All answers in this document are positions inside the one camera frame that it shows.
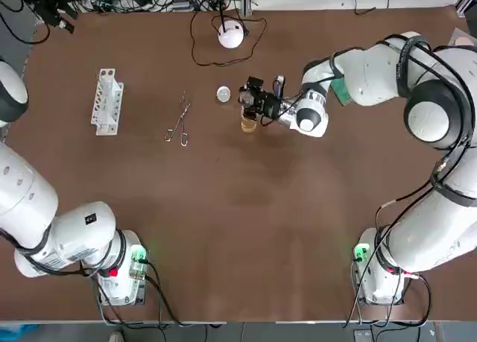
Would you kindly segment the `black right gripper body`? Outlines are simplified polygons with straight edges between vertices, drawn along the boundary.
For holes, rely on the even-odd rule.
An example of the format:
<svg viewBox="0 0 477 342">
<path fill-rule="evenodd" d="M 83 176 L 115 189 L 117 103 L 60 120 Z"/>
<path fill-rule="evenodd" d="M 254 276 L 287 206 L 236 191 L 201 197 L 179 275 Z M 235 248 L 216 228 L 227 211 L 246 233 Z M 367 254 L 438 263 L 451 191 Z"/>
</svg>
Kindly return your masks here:
<svg viewBox="0 0 477 342">
<path fill-rule="evenodd" d="M 278 117 L 282 101 L 270 92 L 259 95 L 259 113 L 264 117 Z"/>
</svg>

